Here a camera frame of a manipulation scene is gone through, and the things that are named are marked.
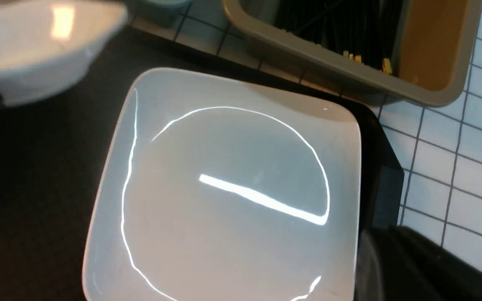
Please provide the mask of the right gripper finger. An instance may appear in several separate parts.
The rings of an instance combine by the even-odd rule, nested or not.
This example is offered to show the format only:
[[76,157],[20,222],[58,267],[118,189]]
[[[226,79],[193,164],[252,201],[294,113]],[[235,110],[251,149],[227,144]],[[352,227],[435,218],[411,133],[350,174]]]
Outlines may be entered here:
[[409,227],[367,228],[356,301],[482,301],[482,272]]

